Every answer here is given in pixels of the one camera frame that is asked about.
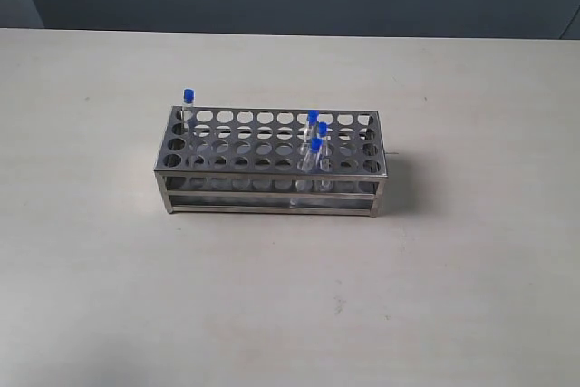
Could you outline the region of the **blue-capped tube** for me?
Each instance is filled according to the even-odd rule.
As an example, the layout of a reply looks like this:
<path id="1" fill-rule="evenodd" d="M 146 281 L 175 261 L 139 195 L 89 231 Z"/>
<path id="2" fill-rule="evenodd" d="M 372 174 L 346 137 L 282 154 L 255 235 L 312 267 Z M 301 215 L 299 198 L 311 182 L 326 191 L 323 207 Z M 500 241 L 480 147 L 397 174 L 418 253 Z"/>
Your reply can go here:
<path id="1" fill-rule="evenodd" d="M 318 152 L 318 168 L 324 173 L 330 173 L 332 170 L 332 162 L 330 160 L 331 150 L 328 143 L 328 125 L 324 121 L 318 123 L 318 139 L 321 142 Z M 317 181 L 317 190 L 320 192 L 329 192 L 333 188 L 333 182 L 329 179 L 321 179 Z"/>
<path id="2" fill-rule="evenodd" d="M 192 134 L 195 129 L 195 111 L 194 111 L 195 92 L 193 89 L 186 88 L 183 91 L 183 103 L 181 107 L 181 121 L 183 131 Z"/>
<path id="3" fill-rule="evenodd" d="M 317 110 L 310 110 L 307 113 L 306 123 L 304 125 L 304 142 L 312 139 L 318 122 L 318 114 L 319 112 Z"/>
<path id="4" fill-rule="evenodd" d="M 322 140 L 313 138 L 306 149 L 306 154 L 297 164 L 297 169 L 304 175 L 311 175 L 319 158 Z M 295 191 L 297 193 L 308 193 L 312 190 L 314 181 L 312 179 L 297 179 L 295 181 Z"/>

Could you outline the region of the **stainless steel test tube rack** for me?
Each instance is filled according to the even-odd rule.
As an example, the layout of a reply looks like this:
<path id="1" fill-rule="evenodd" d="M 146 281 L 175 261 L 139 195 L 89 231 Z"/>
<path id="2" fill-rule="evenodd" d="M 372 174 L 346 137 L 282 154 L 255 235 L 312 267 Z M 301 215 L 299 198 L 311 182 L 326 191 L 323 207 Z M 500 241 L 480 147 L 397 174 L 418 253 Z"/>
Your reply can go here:
<path id="1" fill-rule="evenodd" d="M 309 110 L 194 107 L 195 129 L 183 131 L 181 107 L 172 107 L 155 164 L 165 209 L 173 212 L 271 213 L 376 217 L 388 168 L 376 111 L 317 110 L 328 125 L 332 170 L 318 161 L 304 176 Z M 312 179 L 297 193 L 297 179 Z M 329 192 L 317 181 L 329 179 Z"/>

